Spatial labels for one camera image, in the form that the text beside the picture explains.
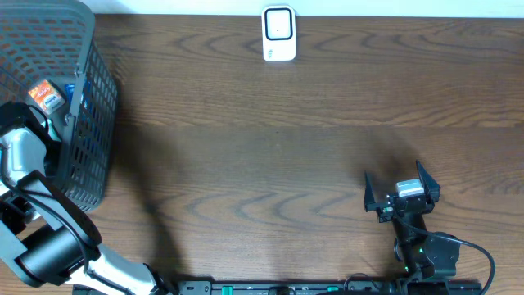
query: orange package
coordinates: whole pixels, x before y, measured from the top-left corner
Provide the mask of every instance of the orange package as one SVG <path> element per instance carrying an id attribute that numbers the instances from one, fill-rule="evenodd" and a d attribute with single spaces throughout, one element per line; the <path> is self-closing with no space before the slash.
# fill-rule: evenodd
<path id="1" fill-rule="evenodd" d="M 38 86 L 31 89 L 29 95 L 48 115 L 51 115 L 66 103 L 66 100 L 47 80 L 42 81 Z"/>

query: wall outlet device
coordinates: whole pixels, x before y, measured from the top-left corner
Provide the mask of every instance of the wall outlet device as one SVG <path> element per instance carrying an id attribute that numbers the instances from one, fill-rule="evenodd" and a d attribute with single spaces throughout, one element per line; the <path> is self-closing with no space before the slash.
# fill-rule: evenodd
<path id="1" fill-rule="evenodd" d="M 262 47 L 266 61 L 290 61 L 296 55 L 296 26 L 293 8 L 269 6 L 262 12 Z"/>

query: white wall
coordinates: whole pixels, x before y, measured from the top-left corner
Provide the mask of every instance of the white wall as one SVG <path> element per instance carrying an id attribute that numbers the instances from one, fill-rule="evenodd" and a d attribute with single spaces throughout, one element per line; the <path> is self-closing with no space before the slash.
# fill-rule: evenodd
<path id="1" fill-rule="evenodd" d="M 258 16 L 289 4 L 300 16 L 524 17 L 524 0 L 80 0 L 95 13 Z"/>

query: plastic basket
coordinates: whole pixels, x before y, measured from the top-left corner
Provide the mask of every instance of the plastic basket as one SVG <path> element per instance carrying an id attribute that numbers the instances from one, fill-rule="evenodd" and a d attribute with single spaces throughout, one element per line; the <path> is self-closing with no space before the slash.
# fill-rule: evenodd
<path id="1" fill-rule="evenodd" d="M 0 105 L 29 102 L 28 90 L 42 79 L 75 83 L 69 108 L 51 117 L 62 140 L 53 181 L 83 211 L 103 199 L 117 104 L 93 41 L 94 22 L 75 0 L 0 2 Z"/>

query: cable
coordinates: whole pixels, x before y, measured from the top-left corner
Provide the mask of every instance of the cable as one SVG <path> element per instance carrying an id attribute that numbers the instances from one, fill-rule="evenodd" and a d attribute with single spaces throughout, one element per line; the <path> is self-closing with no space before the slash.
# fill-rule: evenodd
<path id="1" fill-rule="evenodd" d="M 447 236 L 442 236 L 442 235 L 439 235 L 439 234 L 436 234 L 436 233 L 428 232 L 427 230 L 424 230 L 424 229 L 418 229 L 418 228 L 416 228 L 416 227 L 414 227 L 412 225 L 408 225 L 405 221 L 403 221 L 402 218 L 400 218 L 397 215 L 396 211 L 393 211 L 393 214 L 394 214 L 394 217 L 403 226 L 411 229 L 415 233 L 424 234 L 424 235 L 426 235 L 428 237 L 442 238 L 442 239 L 447 240 L 447 241 L 451 241 L 451 242 L 459 243 L 459 244 L 462 244 L 462 245 L 466 245 L 466 246 L 472 247 L 473 249 L 476 249 L 476 250 L 480 251 L 482 254 L 486 255 L 486 257 L 490 261 L 490 276 L 488 277 L 488 280 L 486 281 L 486 285 L 484 285 L 484 288 L 479 293 L 479 295 L 484 295 L 484 294 L 486 294 L 486 292 L 488 292 L 488 289 L 491 286 L 491 282 L 493 282 L 493 278 L 495 277 L 495 260 L 493 259 L 493 257 L 491 256 L 491 254 L 487 250 L 485 250 L 481 246 L 478 246 L 478 245 L 476 245 L 474 243 L 471 243 L 471 242 L 468 242 L 468 241 L 463 241 L 463 240 L 458 239 L 458 238 L 451 238 L 451 237 L 447 237 Z"/>
<path id="2" fill-rule="evenodd" d="M 30 194 L 30 195 L 37 195 L 37 196 L 41 196 L 41 197 L 49 197 L 49 198 L 53 198 L 51 196 L 48 196 L 47 194 L 45 193 L 39 193 L 39 192 L 32 192 L 32 191 L 28 191 L 28 190 L 21 190 L 22 193 L 26 193 L 26 194 Z M 80 247 L 80 250 L 82 250 L 82 247 L 84 246 L 84 244 L 82 243 L 82 245 L 79 245 Z M 106 285 L 107 287 L 109 288 L 113 288 L 114 290 L 117 290 L 117 291 L 120 291 L 122 292 L 124 295 L 134 295 L 131 291 L 129 291 L 127 288 L 123 288 L 123 287 L 120 287 L 118 284 L 115 284 L 115 283 L 112 283 L 111 281 L 105 279 L 104 277 L 101 277 L 99 275 L 97 275 L 97 273 L 94 271 L 94 270 L 88 270 L 89 269 L 89 262 L 88 262 L 88 259 L 87 259 L 87 250 L 85 250 L 85 254 L 84 255 L 84 251 L 82 251 L 83 253 L 83 256 L 84 256 L 84 261 L 87 261 L 87 263 L 84 262 L 84 273 L 91 279 L 94 279 L 96 281 L 98 281 L 99 283 L 101 284 L 104 284 Z"/>
<path id="3" fill-rule="evenodd" d="M 356 277 L 356 276 L 363 276 L 363 277 L 366 277 L 367 279 L 370 279 L 369 275 L 366 275 L 365 273 L 355 273 L 355 274 L 352 274 L 350 275 L 349 278 L 346 279 L 346 281 L 344 282 L 344 290 L 347 291 L 347 284 L 350 283 L 350 281 Z M 371 282 L 371 284 L 373 284 L 373 287 L 375 287 L 378 291 L 380 291 L 380 288 L 375 284 L 375 282 L 373 282 L 372 280 L 369 280 L 369 282 Z"/>
<path id="4" fill-rule="evenodd" d="M 52 217 L 58 219 L 70 232 L 73 234 L 73 237 L 75 238 L 77 244 L 79 245 L 80 251 L 82 252 L 82 256 L 84 257 L 84 273 L 88 273 L 89 268 L 89 259 L 88 259 L 88 250 L 85 247 L 84 243 L 82 242 L 82 239 L 79 235 L 79 233 L 76 232 L 76 230 L 73 228 L 73 226 L 67 222 L 67 220 L 60 216 L 58 213 L 56 213 L 53 209 L 51 209 L 48 205 L 40 202 L 38 199 L 30 196 L 29 194 L 36 194 L 42 197 L 48 197 L 48 198 L 54 198 L 52 196 L 48 196 L 44 193 L 37 193 L 37 192 L 30 192 L 30 191 L 21 191 L 18 188 L 15 188 L 11 184 L 9 184 L 9 181 L 7 180 L 7 177 L 3 173 L 3 158 L 2 154 L 4 151 L 4 147 L 0 145 L 0 181 L 3 183 L 3 185 L 6 186 L 6 188 L 10 189 L 13 193 L 19 194 L 21 197 L 23 197 L 26 201 L 34 203 L 36 206 L 41 207 L 44 209 L 49 215 Z"/>
<path id="5" fill-rule="evenodd" d="M 46 121 L 46 133 L 48 134 L 49 133 L 49 121 L 47 121 L 46 114 L 44 114 L 42 110 L 40 110 L 39 108 L 37 108 L 37 107 L 35 107 L 33 105 L 27 105 L 27 107 L 34 109 L 35 111 L 40 113 L 40 115 L 42 115 L 43 119 Z"/>

